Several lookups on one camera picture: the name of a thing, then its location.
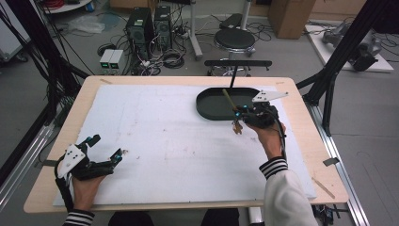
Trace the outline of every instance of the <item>black tray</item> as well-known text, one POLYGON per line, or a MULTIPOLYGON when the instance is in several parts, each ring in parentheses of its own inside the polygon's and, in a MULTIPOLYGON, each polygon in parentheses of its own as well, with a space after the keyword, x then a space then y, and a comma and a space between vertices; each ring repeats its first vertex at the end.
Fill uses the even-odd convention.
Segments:
POLYGON ((236 105, 252 105, 254 98, 259 91, 253 88, 209 88, 197 96, 197 111, 199 114, 211 121, 232 121, 234 112, 226 96, 223 94, 226 89, 236 105))

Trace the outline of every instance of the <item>black and white striped cuff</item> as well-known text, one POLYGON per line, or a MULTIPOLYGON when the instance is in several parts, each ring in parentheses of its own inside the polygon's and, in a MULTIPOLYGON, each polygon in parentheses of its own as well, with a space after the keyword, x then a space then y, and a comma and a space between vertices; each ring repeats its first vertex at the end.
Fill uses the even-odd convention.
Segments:
POLYGON ((82 225, 88 226, 94 220, 94 214, 88 211, 73 209, 68 214, 67 219, 65 220, 64 226, 68 225, 82 225))
POLYGON ((274 157, 259 167, 259 170, 263 173, 266 180, 269 179, 271 175, 287 169, 287 161, 285 161, 282 156, 274 157))

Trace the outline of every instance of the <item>wooden table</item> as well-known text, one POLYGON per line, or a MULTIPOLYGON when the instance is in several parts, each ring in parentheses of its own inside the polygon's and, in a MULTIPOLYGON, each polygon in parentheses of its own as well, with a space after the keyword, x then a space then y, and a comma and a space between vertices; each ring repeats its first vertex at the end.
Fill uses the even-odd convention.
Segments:
MULTIPOLYGON (((97 89, 100 85, 186 85, 186 86, 221 86, 230 84, 229 77, 206 76, 157 76, 157 77, 127 77, 127 76, 91 76, 86 79, 75 103, 66 119, 58 138, 47 159, 57 160, 64 154, 67 147, 77 140, 80 128, 89 112, 97 89)), ((278 91, 288 91, 290 95, 282 100, 286 114, 290 118, 296 141, 302 151, 303 159, 312 178, 317 198, 311 203, 343 203, 348 195, 341 178, 334 166, 326 167, 323 161, 328 159, 326 147, 320 138, 311 116, 303 103, 302 97, 291 78, 281 77, 240 77, 235 79, 235 86, 273 86, 278 91)), ((26 213, 64 212, 64 207, 53 206, 57 193, 54 168, 43 167, 27 198, 24 210, 26 213)), ((173 204, 129 204, 129 205, 98 205, 93 211, 107 210, 151 210, 151 209, 182 209, 210 207, 245 207, 261 206, 263 201, 245 202, 192 202, 173 204)))

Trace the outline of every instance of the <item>person's left hand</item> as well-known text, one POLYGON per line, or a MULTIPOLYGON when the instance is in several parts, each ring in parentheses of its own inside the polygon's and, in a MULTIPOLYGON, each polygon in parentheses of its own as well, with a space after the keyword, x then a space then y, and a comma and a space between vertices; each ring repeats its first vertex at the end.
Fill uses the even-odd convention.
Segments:
POLYGON ((74 206, 73 209, 89 211, 93 205, 97 190, 105 176, 96 177, 86 181, 79 181, 72 177, 74 206))

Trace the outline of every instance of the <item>white sleeve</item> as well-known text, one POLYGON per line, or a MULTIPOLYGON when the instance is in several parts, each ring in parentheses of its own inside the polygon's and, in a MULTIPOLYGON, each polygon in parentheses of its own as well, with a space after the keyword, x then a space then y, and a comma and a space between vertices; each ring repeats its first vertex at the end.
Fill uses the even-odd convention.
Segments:
POLYGON ((299 178, 288 170, 282 157, 270 159, 260 170, 267 180, 263 204, 265 226, 318 225, 299 178))

